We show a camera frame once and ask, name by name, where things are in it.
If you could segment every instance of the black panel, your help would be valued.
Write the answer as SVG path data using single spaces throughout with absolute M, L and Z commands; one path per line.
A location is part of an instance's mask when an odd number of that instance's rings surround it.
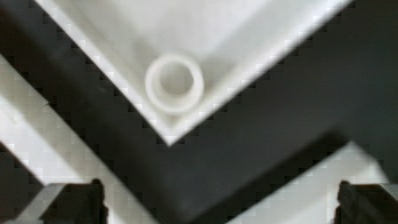
M 171 149 L 38 5 L 0 0 L 0 15 L 0 52 L 162 223 L 222 223 L 297 176 L 292 158 L 334 131 L 393 176 L 398 1 L 350 5 Z

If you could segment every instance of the black fabric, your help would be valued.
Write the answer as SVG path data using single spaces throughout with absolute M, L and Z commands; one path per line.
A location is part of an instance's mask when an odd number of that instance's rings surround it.
M 15 219 L 43 185 L 0 143 L 0 223 Z
M 342 146 L 327 133 L 359 141 L 397 177 L 398 1 L 356 1 L 171 148 L 32 1 L 0 0 L 0 34 L 0 52 L 162 223 L 226 222 L 306 170 L 292 158 L 311 152 L 311 164 Z

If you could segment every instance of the white ring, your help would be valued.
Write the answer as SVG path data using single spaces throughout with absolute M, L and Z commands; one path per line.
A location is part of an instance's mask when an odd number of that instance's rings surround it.
M 187 67 L 192 76 L 192 86 L 182 95 L 175 95 L 167 92 L 160 81 L 164 67 L 173 64 Z M 153 105 L 169 114 L 185 113 L 199 103 L 203 90 L 203 71 L 196 61 L 178 54 L 162 55 L 153 61 L 146 73 L 146 92 Z

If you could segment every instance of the dark background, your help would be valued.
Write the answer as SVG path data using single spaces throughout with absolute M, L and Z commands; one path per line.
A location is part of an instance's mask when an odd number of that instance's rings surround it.
M 224 223 L 354 139 L 398 180 L 398 1 L 358 0 L 167 148 L 63 29 L 0 0 L 0 53 L 162 223 Z
M 0 143 L 0 223 L 20 215 L 41 187 L 31 171 Z

